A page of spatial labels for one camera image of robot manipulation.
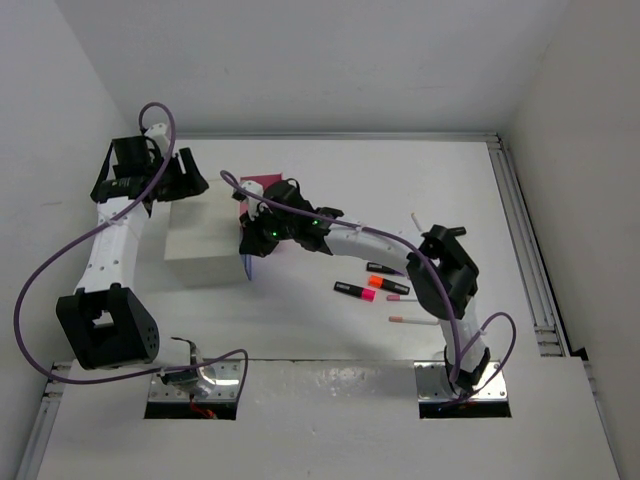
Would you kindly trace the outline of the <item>blue drawer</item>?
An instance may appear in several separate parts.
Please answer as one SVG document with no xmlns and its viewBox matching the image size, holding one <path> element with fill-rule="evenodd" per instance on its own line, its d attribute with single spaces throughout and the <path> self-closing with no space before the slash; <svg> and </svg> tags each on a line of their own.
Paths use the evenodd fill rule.
<svg viewBox="0 0 640 480">
<path fill-rule="evenodd" d="M 253 279 L 253 256 L 242 254 L 241 259 L 243 261 L 246 277 L 249 281 L 251 281 Z"/>
</svg>

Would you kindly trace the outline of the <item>white drawer cabinet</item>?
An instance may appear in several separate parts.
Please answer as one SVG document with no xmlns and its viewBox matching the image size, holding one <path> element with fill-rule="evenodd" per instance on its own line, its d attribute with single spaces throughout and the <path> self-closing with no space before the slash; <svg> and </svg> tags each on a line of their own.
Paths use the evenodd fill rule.
<svg viewBox="0 0 640 480">
<path fill-rule="evenodd" d="M 170 206 L 164 260 L 187 288 L 240 284 L 246 277 L 239 246 L 240 204 L 221 179 L 201 195 Z"/>
</svg>

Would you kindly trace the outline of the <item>pink drawer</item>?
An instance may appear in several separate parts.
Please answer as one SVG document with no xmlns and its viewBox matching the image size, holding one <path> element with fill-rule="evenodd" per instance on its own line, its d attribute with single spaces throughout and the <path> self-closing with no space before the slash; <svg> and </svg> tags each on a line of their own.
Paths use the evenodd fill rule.
<svg viewBox="0 0 640 480">
<path fill-rule="evenodd" d="M 247 191 L 250 191 L 259 196 L 263 196 L 268 187 L 280 181 L 281 179 L 281 173 L 244 176 L 240 178 L 239 185 Z M 251 196 L 246 196 L 242 200 L 242 203 L 244 204 L 244 207 L 241 208 L 241 212 L 246 213 L 251 220 L 254 220 L 258 214 L 259 201 Z"/>
</svg>

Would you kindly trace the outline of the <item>yellow capped white pen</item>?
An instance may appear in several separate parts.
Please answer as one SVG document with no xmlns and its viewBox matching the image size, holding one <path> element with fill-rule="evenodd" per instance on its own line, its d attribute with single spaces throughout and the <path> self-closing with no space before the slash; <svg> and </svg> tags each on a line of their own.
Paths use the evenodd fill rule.
<svg viewBox="0 0 640 480">
<path fill-rule="evenodd" d="M 410 216 L 411 216 L 411 219 L 412 219 L 412 221 L 413 221 L 413 223 L 414 223 L 414 225 L 415 225 L 416 229 L 418 230 L 418 232 L 419 232 L 421 235 L 422 235 L 422 234 L 424 234 L 424 233 L 425 233 L 425 230 L 424 230 L 424 228 L 423 228 L 423 226 L 422 226 L 422 223 L 420 222 L 420 220 L 419 220 L 418 216 L 416 215 L 416 213 L 415 213 L 415 212 L 412 212 Z"/>
</svg>

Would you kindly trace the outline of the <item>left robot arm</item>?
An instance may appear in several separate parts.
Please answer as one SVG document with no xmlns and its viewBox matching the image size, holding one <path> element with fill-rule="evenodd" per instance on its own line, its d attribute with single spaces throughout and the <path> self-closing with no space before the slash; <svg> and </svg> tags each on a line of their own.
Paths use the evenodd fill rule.
<svg viewBox="0 0 640 480">
<path fill-rule="evenodd" d="M 56 304 L 56 315 L 86 370 L 150 363 L 159 353 L 156 321 L 133 291 L 139 242 L 156 202 L 204 193 L 190 149 L 164 159 L 170 140 L 161 125 L 111 142 L 90 197 L 100 232 L 73 294 Z"/>
</svg>

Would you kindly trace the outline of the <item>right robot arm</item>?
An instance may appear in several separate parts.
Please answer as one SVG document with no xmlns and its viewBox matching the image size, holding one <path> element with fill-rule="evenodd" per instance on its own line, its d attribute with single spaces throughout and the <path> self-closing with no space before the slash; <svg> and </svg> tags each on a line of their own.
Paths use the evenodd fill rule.
<svg viewBox="0 0 640 480">
<path fill-rule="evenodd" d="M 264 258 L 280 243 L 293 241 L 309 252 L 377 263 L 407 277 L 420 306 L 440 322 L 450 384 L 464 393 L 478 384 L 490 358 L 470 306 L 479 269 L 457 231 L 434 225 L 418 239 L 407 240 L 365 226 L 339 209 L 313 207 L 294 179 L 268 188 L 246 181 L 232 197 L 243 205 L 243 255 Z"/>
</svg>

